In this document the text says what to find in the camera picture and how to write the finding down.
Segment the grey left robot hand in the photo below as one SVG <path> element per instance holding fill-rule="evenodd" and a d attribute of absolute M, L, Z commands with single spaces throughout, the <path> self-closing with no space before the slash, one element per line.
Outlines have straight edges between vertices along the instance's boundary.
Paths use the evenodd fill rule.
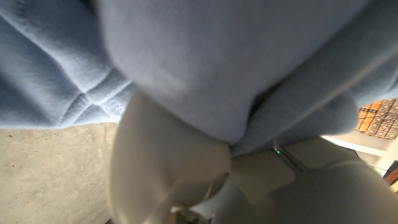
<path fill-rule="evenodd" d="M 397 195 L 346 148 L 310 138 L 233 157 L 147 95 L 109 163 L 115 223 L 396 223 Z"/>

